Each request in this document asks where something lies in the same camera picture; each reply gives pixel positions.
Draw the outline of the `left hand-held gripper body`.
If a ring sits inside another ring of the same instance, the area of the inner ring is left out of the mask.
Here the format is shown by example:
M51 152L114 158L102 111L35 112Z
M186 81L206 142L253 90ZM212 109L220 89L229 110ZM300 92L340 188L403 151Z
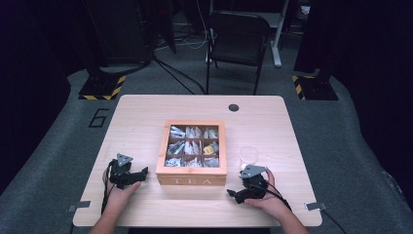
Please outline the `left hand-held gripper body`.
M118 153L117 158L109 163L109 180L118 188L124 189L126 183L133 180L130 173L131 161L132 157Z

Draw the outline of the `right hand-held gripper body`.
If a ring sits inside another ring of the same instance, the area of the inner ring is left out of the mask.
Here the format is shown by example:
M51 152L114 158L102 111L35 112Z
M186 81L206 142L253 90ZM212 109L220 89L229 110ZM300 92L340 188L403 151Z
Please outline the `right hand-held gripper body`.
M247 165L244 167L240 172L244 186L244 190L241 191L243 199L261 199L265 196L268 184L262 174L266 171L267 168L261 166Z

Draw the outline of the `clear glass cup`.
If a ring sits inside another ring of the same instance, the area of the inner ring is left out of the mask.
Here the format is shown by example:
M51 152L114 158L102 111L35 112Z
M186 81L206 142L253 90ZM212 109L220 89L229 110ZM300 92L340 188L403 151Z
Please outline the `clear glass cup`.
M260 157L257 148L253 146L244 146L239 153L240 169L243 170L248 165L254 165Z

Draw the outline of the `wooden tea box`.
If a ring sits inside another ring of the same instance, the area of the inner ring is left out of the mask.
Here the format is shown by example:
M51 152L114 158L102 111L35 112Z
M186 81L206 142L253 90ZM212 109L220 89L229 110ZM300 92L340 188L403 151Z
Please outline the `wooden tea box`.
M169 128L172 125L217 126L219 128L218 168L165 167ZM163 143L156 167L156 176L161 185L206 185L223 186L227 177L225 124L222 121L169 120L164 128Z

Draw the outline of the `person's left hand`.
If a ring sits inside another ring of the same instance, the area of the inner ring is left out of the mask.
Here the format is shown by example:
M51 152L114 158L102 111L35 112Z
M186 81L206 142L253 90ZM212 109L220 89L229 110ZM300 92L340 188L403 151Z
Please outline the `person's left hand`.
M128 204L131 195L140 187L140 184L135 184L124 189L118 188L114 183L109 180L109 172L105 170L102 174L102 181L105 186L103 205L104 209L109 207L110 209L123 210Z

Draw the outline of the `person's right hand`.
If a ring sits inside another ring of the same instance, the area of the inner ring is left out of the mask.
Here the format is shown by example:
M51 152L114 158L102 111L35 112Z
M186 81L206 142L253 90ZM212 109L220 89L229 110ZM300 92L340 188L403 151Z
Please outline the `person's right hand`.
M278 220L285 214L290 214L291 210L282 200L281 193L275 188L275 177L270 170L266 171L268 176L268 191L262 199L246 199L244 202L254 208L261 209L266 214Z

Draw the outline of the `yellow tea bag packet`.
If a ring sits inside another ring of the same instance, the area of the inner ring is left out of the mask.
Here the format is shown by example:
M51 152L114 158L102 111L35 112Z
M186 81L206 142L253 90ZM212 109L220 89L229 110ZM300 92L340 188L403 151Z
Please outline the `yellow tea bag packet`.
M205 155L215 155L219 151L219 145L216 141L204 147Z

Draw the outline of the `group of assorted tea bags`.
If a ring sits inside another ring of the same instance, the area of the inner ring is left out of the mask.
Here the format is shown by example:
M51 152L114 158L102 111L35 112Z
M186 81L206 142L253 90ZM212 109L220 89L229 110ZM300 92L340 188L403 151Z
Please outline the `group of assorted tea bags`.
M169 128L165 167L218 168L219 151L205 155L204 147L216 141L219 145L217 126L172 125Z

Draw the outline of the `black striped stand base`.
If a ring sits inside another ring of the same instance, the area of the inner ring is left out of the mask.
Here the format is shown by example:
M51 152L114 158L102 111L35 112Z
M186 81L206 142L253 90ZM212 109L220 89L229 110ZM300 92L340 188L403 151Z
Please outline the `black striped stand base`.
M115 99L120 93L126 80L125 76L107 75L103 78L90 77L81 91L79 99L110 100Z
M293 76L293 84L302 100L337 100L338 97L329 82L321 83L313 76Z

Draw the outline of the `dark curtain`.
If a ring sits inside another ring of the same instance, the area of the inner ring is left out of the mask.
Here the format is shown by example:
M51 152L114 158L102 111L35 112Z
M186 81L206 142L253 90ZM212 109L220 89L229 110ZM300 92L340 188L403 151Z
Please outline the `dark curtain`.
M413 211L413 0L311 0L294 69L349 91L361 135Z
M70 85L24 0L0 0L0 194L66 104Z

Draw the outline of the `white desk leg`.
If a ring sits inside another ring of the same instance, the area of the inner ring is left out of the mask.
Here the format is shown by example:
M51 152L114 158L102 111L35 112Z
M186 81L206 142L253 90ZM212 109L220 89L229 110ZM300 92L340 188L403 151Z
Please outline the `white desk leg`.
M273 56L273 62L274 62L275 68L282 67L279 42L280 42L281 35L282 35L282 28L283 28L284 20L286 17L288 3L289 3L289 0L282 0L282 11L280 13L275 13L274 29L276 30L276 33L275 33L274 39L271 41L272 56Z

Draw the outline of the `black folding chair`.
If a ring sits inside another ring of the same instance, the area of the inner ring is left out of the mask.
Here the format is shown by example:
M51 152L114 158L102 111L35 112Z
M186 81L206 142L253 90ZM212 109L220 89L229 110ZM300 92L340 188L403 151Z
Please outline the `black folding chair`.
M256 94L266 54L270 24L262 17L239 12L215 11L206 22L206 93L209 93L210 64L219 61L256 68Z

